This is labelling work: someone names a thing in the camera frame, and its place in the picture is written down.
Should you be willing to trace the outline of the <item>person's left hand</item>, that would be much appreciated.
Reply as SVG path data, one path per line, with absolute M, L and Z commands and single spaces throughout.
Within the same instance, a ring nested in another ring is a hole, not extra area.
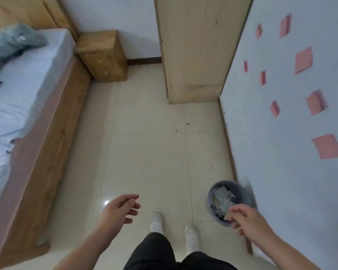
M 123 225 L 131 224 L 133 216 L 127 216 L 130 209 L 140 209 L 141 205 L 134 200 L 126 202 L 124 205 L 116 205 L 116 198 L 110 201 L 103 209 L 97 222 L 97 229 L 107 239 L 114 239 L 121 231 Z

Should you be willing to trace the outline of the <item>person's right hand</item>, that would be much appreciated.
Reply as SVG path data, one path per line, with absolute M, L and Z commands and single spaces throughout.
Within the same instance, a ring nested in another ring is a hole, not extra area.
M 252 207 L 249 207 L 247 217 L 238 213 L 232 215 L 227 213 L 225 218 L 240 236 L 246 236 L 259 248 L 265 248 L 275 238 L 275 233 L 266 219 Z

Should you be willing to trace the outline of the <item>person's left forearm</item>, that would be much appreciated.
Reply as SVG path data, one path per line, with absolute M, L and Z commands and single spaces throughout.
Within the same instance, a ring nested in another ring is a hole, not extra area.
M 95 227 L 93 232 L 53 270 L 94 270 L 99 257 L 108 249 L 119 230 L 108 224 Z

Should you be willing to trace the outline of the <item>person's right forearm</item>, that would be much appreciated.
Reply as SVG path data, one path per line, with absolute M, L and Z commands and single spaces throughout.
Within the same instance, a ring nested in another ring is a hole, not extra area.
M 245 234 L 281 270 L 321 270 L 270 227 L 256 227 Z

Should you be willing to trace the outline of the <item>grey plastic trash bin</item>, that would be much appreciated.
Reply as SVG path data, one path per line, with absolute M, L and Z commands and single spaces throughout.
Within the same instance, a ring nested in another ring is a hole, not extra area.
M 208 193 L 207 193 L 207 197 L 206 197 L 206 207 L 207 210 L 210 214 L 210 216 L 212 217 L 212 219 L 216 222 L 218 222 L 220 225 L 224 226 L 224 227 L 230 227 L 231 223 L 226 220 L 225 221 L 221 221 L 220 219 L 218 219 L 214 213 L 212 212 L 212 210 L 210 209 L 210 198 L 211 198 L 211 194 L 213 192 L 213 190 L 217 187 L 221 187 L 221 186 L 226 186 L 226 188 L 228 188 L 230 191 L 233 192 L 233 194 L 236 196 L 236 204 L 245 204 L 248 205 L 254 209 L 257 209 L 257 204 L 252 196 L 252 193 L 246 189 L 244 186 L 242 186 L 239 183 L 236 183 L 235 181 L 232 180 L 222 180 L 222 181 L 218 181 L 216 183 L 214 183 Z

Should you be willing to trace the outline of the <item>crumpled paper trash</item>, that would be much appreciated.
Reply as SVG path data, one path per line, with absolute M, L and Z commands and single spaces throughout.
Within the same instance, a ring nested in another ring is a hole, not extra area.
M 226 186 L 213 190 L 210 198 L 210 209 L 221 221 L 225 221 L 228 209 L 236 204 L 236 196 Z

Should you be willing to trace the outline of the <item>person's left white shoe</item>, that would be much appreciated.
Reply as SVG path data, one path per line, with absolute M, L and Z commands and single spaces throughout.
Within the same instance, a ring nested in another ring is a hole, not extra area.
M 159 213 L 154 212 L 149 221 L 149 232 L 150 233 L 160 233 L 164 235 L 163 221 Z

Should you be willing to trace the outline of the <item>person's black trousers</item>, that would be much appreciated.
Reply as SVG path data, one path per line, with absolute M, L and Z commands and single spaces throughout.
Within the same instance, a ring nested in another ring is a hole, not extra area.
M 149 233 L 131 254 L 123 270 L 238 270 L 232 264 L 212 258 L 201 251 L 177 262 L 168 239 Z

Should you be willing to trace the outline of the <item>person's right white shoe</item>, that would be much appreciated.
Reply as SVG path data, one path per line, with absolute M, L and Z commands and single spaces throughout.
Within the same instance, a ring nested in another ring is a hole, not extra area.
M 186 255 L 200 251 L 199 232 L 194 224 L 185 226 Z

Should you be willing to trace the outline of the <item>brown baseboard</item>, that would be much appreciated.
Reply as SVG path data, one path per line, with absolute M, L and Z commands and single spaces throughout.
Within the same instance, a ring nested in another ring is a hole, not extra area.
M 127 59 L 127 63 L 128 66 L 160 64 L 162 63 L 162 57 Z
M 228 130 L 227 130 L 226 122 L 225 122 L 225 115 L 224 115 L 224 111 L 223 111 L 223 108 L 222 108 L 220 97 L 218 98 L 217 103 L 218 103 L 218 108 L 219 108 L 219 112 L 220 112 L 220 118 L 221 118 L 221 123 L 222 123 L 222 127 L 223 127 L 223 132 L 224 132 L 224 136 L 225 136 L 227 152 L 228 152 L 228 155 L 229 155 L 229 162 L 230 162 L 230 167 L 231 167 L 231 171 L 232 171 L 232 175 L 233 175 L 233 180 L 236 183 L 238 183 L 238 175 L 237 175 L 237 171 L 236 171 L 236 168 L 235 168 L 234 157 L 233 157 L 232 150 L 231 150 L 229 134 L 228 134 Z

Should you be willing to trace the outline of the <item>wooden nightstand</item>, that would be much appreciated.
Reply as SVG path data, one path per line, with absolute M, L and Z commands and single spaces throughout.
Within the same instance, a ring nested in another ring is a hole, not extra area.
M 124 82 L 128 63 L 117 30 L 82 33 L 75 53 L 97 82 Z

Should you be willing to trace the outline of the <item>white bed sheet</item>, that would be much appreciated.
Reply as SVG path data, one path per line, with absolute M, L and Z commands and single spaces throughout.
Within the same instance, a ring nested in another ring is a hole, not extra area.
M 8 61 L 0 71 L 0 195 L 10 173 L 15 139 L 27 135 L 73 57 L 67 29 L 38 30 L 48 41 Z

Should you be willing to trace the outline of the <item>wooden wardrobe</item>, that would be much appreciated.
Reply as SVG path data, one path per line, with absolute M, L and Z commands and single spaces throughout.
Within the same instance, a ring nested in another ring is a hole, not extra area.
M 253 0 L 154 0 L 170 104 L 217 101 Z

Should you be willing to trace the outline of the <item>grey blue blanket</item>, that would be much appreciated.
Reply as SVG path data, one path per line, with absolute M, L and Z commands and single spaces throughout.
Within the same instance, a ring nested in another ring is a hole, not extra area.
M 0 71 L 11 59 L 31 48 L 40 48 L 48 44 L 40 31 L 17 23 L 0 29 Z

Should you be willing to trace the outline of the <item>wooden bed headboard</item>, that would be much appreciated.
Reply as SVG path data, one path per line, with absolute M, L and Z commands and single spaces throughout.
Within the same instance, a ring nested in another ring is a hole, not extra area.
M 77 41 L 79 31 L 60 0 L 0 0 L 0 28 L 24 23 L 34 29 L 64 28 Z

